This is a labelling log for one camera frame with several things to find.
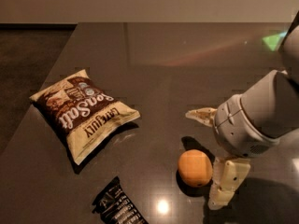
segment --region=brown chip bag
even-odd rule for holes
[[[138,111],[104,94],[85,70],[66,77],[30,97],[54,131],[66,139],[74,162],[83,160]]]

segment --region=table surface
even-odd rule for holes
[[[207,208],[209,186],[188,189],[178,158],[188,149],[223,155],[210,128],[185,118],[217,107],[273,69],[262,38],[285,23],[80,23],[43,84],[86,69],[141,118],[115,133],[75,173],[66,150],[31,106],[0,157],[1,223],[103,223],[92,202],[114,176],[150,223],[296,223],[299,141],[295,131],[260,158],[230,204]],[[157,203],[169,203],[161,214]]]

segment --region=orange ball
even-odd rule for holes
[[[179,157],[178,172],[184,183],[193,188],[199,188],[211,180],[213,168],[204,152],[193,149],[184,152]]]

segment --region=dark floor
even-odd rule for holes
[[[0,30],[0,155],[73,29]]]

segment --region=black wrapper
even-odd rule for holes
[[[123,192],[116,176],[96,196],[93,213],[99,213],[106,224],[149,224]]]

